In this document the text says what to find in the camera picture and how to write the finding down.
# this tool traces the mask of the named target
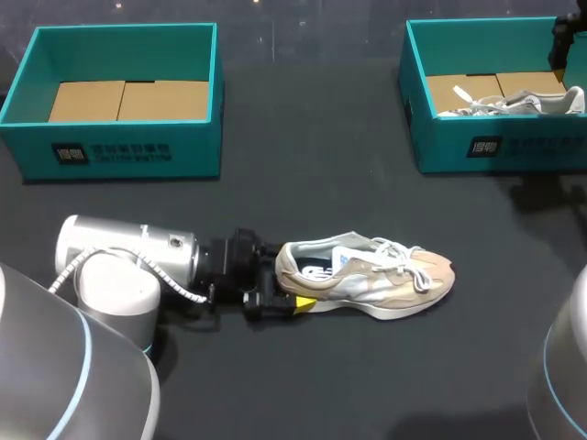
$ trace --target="black table surface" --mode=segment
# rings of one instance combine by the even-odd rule
[[[526,385],[581,271],[584,176],[422,175],[397,60],[226,68],[219,181],[23,185],[0,148],[0,260],[48,286],[63,220],[295,241],[355,230],[450,258],[413,317],[342,311],[217,329],[162,314],[160,440],[530,439]]]

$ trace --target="cardboard box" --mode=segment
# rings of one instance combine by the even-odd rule
[[[587,170],[586,114],[438,116],[447,105],[431,77],[453,77],[432,80],[445,81],[444,94],[451,83],[457,85],[454,78],[491,74],[505,96],[520,89],[551,94],[577,85],[587,90],[587,39],[576,38],[571,45],[562,83],[561,72],[550,71],[554,21],[551,16],[407,22],[398,82],[422,172]]]
[[[564,94],[567,92],[563,82],[553,71],[516,71],[497,73],[497,80],[504,96],[530,90],[536,94]]]
[[[215,177],[223,101],[214,23],[38,27],[0,136],[26,181]]]
[[[206,119],[208,82],[127,82],[119,121]]]
[[[497,102],[503,98],[502,89],[495,75],[427,76],[426,82],[437,113],[467,106],[467,103],[454,92],[455,85],[465,90],[475,100],[495,96],[495,99],[488,102]]]
[[[62,82],[49,121],[116,121],[124,88],[124,81]]]

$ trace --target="white shoelace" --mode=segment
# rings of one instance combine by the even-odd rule
[[[508,113],[504,108],[505,101],[502,96],[487,96],[478,101],[475,101],[470,94],[462,90],[460,87],[458,87],[458,85],[455,85],[452,90],[455,91],[455,94],[457,94],[460,99],[469,105],[469,108],[457,110],[456,113],[460,113],[462,115],[483,116],[495,114],[506,115]],[[495,104],[488,104],[490,101],[494,101]]]
[[[414,287],[418,292],[428,291],[432,287],[430,276],[410,260],[415,251],[423,250],[421,247],[405,247],[400,243],[395,243],[381,237],[375,237],[372,241],[380,244],[375,250],[375,254],[387,258],[385,263],[373,268],[373,271],[386,272],[396,270],[400,275],[408,272],[414,278]]]

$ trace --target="teal box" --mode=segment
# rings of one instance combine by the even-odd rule
[[[399,86],[422,172],[587,170],[587,115],[439,117],[426,83],[434,75],[550,71],[554,21],[407,22]],[[587,90],[587,38],[570,47],[563,83]],[[471,154],[479,142],[491,142],[491,154]]]
[[[62,82],[208,81],[202,120],[47,122]],[[0,113],[25,181],[215,177],[224,78],[217,26],[38,27]]]

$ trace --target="robotic arm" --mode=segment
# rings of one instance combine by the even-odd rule
[[[587,31],[587,0],[577,0],[579,13],[558,16],[552,35],[554,41],[548,55],[548,62],[553,71],[567,67],[570,45],[575,41],[574,35]]]

